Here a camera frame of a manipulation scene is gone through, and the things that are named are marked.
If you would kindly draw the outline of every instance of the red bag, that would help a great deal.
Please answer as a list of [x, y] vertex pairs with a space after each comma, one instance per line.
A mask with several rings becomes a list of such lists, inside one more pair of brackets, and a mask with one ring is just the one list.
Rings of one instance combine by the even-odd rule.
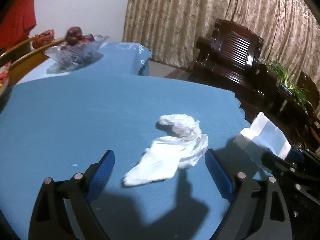
[[44, 33], [37, 34], [32, 41], [32, 47], [38, 49], [44, 45], [51, 43], [54, 39], [54, 29], [47, 30]]

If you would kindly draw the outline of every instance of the potted plant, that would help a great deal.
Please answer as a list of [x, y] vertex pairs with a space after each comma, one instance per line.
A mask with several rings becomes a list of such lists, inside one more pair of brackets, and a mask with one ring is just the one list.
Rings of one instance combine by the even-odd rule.
[[297, 104], [301, 106], [303, 110], [306, 110], [305, 105], [308, 100], [304, 92], [307, 90], [297, 86], [292, 81], [292, 76], [295, 75], [295, 73], [289, 74], [288, 67], [282, 65], [282, 63], [277, 60], [271, 61], [268, 66], [277, 74], [280, 81], [279, 86], [285, 92], [292, 95]]

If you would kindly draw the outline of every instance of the patterned beige curtain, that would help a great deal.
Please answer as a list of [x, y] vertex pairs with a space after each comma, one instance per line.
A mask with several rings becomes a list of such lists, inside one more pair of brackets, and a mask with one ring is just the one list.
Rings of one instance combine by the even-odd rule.
[[320, 26], [303, 0], [129, 0], [123, 40], [150, 48], [156, 61], [192, 68], [195, 41], [211, 35], [217, 17], [261, 36], [262, 62], [279, 59], [320, 87]]

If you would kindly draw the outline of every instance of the white wall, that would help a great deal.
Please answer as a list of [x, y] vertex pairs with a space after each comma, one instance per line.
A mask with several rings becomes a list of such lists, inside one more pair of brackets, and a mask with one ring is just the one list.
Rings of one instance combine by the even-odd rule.
[[37, 26], [30, 37], [54, 29], [63, 37], [69, 27], [79, 26], [84, 34], [110, 36], [121, 41], [128, 0], [35, 0]]

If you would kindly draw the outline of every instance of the metal rivet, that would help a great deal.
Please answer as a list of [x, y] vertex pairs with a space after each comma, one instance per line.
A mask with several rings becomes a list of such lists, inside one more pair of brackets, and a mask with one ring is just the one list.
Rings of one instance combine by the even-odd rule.
[[241, 179], [244, 179], [245, 176], [246, 176], [246, 174], [243, 173], [243, 172], [239, 172], [239, 173], [238, 173], [238, 177], [241, 178]]
[[301, 190], [301, 186], [298, 183], [294, 186], [296, 187], [297, 190]]
[[77, 173], [76, 175], [73, 176], [75, 179], [82, 179], [83, 174], [82, 173]]
[[49, 184], [51, 183], [52, 179], [51, 178], [46, 178], [43, 182], [44, 184]]
[[269, 181], [272, 182], [272, 183], [275, 183], [276, 182], [276, 178], [275, 177], [269, 177]]

